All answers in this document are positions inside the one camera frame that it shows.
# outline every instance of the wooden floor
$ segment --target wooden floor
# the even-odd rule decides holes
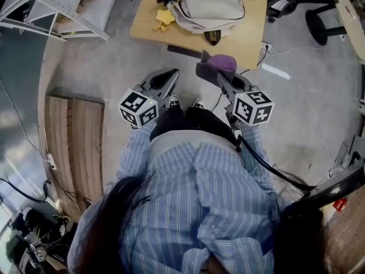
[[[78,221],[103,196],[102,138],[104,104],[47,96],[45,123],[52,171],[64,213]]]

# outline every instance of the shirt sleeve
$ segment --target shirt sleeve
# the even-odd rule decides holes
[[[263,149],[261,135],[258,127],[241,126],[242,137],[249,146],[267,163],[269,158]],[[262,165],[251,155],[247,148],[242,145],[242,159],[245,163],[246,170],[255,179],[258,185],[265,191],[273,192],[274,188],[270,180],[270,172],[263,168]]]
[[[127,176],[140,176],[145,173],[150,148],[149,136],[155,126],[156,123],[153,122],[141,129],[132,130],[128,144],[120,154],[118,181]]]

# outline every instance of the gray floor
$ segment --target gray floor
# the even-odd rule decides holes
[[[151,71],[177,67],[181,76],[175,90],[183,105],[202,96],[206,108],[212,109],[221,92],[195,76],[196,59],[167,52],[166,45],[129,36],[139,2],[116,0],[106,28],[110,35],[108,42],[96,38],[68,40],[55,73],[54,86],[106,103],[104,183],[115,177],[119,153],[130,132],[130,126],[122,121],[117,109],[119,99],[128,88],[134,87]],[[305,11],[316,7],[300,5],[294,14],[272,25],[267,23],[264,38],[278,53],[292,47],[319,47],[304,20]],[[326,25],[338,25],[335,11],[321,16]],[[348,134],[356,133],[359,126],[356,110],[360,97],[359,61],[347,38],[343,42],[340,37],[332,37],[328,42],[325,49],[302,48],[279,55],[289,71],[276,56],[265,58],[267,65],[291,73],[295,77],[291,80],[261,67],[245,73],[275,101],[270,123],[261,125],[271,163],[303,177],[310,184],[317,184],[327,176],[342,140]],[[222,118],[227,102],[223,99],[215,110]]]

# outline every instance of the red tag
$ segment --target red tag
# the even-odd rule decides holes
[[[338,212],[341,212],[343,206],[345,206],[346,203],[347,203],[347,199],[342,198],[342,199],[337,200],[333,204],[333,207],[335,207]]]

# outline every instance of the black pants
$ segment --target black pants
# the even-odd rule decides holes
[[[211,111],[197,107],[188,108],[186,116],[179,107],[168,109],[160,117],[149,139],[152,141],[155,137],[173,130],[201,130],[223,137],[233,145],[237,145],[237,139],[228,125],[223,123]]]

